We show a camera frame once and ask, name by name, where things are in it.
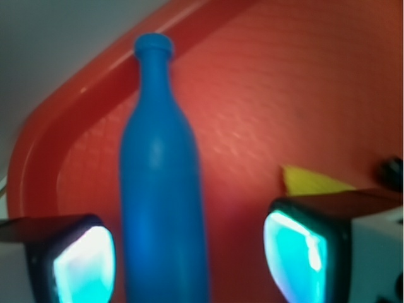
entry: yellow paper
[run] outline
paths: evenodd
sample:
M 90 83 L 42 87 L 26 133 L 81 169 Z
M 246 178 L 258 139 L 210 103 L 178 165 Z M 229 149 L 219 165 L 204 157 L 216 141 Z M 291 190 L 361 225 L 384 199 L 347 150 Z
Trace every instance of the yellow paper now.
M 283 180 L 288 196 L 332 194 L 355 189 L 353 186 L 327 175 L 291 165 L 283 167 Z

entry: orange tray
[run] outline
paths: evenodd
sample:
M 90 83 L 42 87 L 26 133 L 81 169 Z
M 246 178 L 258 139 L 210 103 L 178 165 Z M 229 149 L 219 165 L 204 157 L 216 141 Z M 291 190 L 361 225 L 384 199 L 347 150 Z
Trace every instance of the orange tray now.
M 117 243 L 113 301 L 124 301 L 117 168 L 139 87 L 132 46 L 163 32 L 201 152 L 213 301 L 283 302 L 263 250 L 267 209 L 283 194 L 280 165 L 369 187 L 372 166 L 403 153 L 394 5 L 171 1 L 32 113 L 9 166 L 10 217 L 98 214 Z

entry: bottle neck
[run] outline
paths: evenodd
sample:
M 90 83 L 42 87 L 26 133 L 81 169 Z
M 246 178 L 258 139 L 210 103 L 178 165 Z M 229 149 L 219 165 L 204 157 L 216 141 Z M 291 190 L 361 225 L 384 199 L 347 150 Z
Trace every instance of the bottle neck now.
M 140 62 L 140 102 L 155 103 L 172 98 L 169 57 L 160 49 L 143 51 Z

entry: plastic bottle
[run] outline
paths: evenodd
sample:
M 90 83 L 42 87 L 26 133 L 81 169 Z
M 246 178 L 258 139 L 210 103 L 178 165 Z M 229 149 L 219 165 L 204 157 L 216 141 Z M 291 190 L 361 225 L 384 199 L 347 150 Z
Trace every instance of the plastic bottle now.
M 135 43 L 140 99 L 120 162 L 128 302 L 209 301 L 198 149 L 171 91 L 172 53 L 157 33 Z

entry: bottle cap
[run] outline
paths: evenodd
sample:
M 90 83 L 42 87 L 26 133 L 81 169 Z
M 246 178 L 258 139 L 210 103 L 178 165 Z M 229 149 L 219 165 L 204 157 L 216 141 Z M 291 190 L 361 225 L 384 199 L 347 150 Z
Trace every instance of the bottle cap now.
M 173 55 L 174 47 L 171 40 L 161 33 L 146 33 L 140 36 L 134 44 L 134 53 L 139 57 L 141 52 L 148 49 L 162 49 L 169 57 Z

